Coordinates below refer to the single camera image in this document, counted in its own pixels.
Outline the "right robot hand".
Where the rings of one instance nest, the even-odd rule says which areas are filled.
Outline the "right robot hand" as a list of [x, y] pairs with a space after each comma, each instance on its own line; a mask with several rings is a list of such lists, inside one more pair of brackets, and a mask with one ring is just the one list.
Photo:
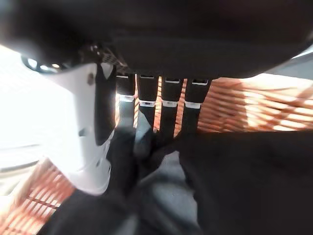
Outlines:
[[0, 43], [66, 93], [48, 156], [79, 190], [104, 193], [115, 75], [213, 79], [263, 73], [313, 42], [310, 0], [3, 0]]

